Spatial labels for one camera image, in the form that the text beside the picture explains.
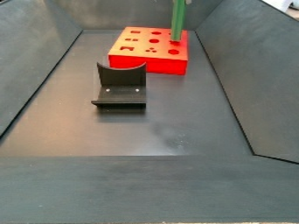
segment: black object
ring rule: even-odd
[[[97,100],[91,103],[97,107],[145,107],[145,63],[141,66],[115,69],[97,63],[101,88]]]

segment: red block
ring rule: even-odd
[[[113,68],[137,67],[147,63],[147,72],[185,74],[188,64],[188,32],[181,41],[171,41],[171,30],[127,27],[108,53]]]

